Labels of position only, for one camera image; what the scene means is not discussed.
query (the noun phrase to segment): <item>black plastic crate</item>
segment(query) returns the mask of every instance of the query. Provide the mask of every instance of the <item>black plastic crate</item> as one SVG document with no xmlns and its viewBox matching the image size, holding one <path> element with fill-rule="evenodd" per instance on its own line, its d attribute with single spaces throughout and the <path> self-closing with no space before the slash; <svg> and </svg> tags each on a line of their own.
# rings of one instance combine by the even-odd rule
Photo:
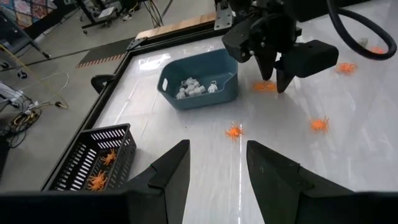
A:
<svg viewBox="0 0 398 224">
<path fill-rule="evenodd" d="M 125 183 L 136 151 L 130 124 L 82 131 L 58 170 L 49 190 L 89 190 L 90 176 L 106 172 L 103 190 Z M 101 158 L 111 153 L 116 158 L 108 165 Z"/>
</svg>

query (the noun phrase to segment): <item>white tabletop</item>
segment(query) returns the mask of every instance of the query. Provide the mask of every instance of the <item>white tabletop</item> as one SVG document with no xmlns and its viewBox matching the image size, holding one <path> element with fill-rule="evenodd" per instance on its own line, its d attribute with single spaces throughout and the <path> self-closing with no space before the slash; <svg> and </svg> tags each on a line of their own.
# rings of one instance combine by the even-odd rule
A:
<svg viewBox="0 0 398 224">
<path fill-rule="evenodd" d="M 398 40 L 397 1 L 350 7 Z M 364 26 L 343 19 L 355 39 L 386 49 Z M 157 92 L 162 69 L 171 61 L 223 48 L 221 38 L 172 47 L 132 59 L 96 127 L 130 123 L 137 143 L 131 178 L 176 145 L 191 140 L 191 179 L 184 223 L 264 223 L 246 164 L 246 142 L 256 140 L 306 169 L 355 191 L 398 189 L 398 57 L 385 62 L 363 58 L 338 37 L 329 17 L 299 24 L 301 41 L 335 45 L 339 63 L 358 65 L 352 76 L 334 68 L 294 78 L 286 92 L 257 93 L 261 79 L 254 58 L 239 64 L 239 96 L 230 103 L 175 110 Z M 310 120 L 327 116 L 328 133 L 314 133 Z M 236 143 L 224 130 L 244 129 Z"/>
</svg>

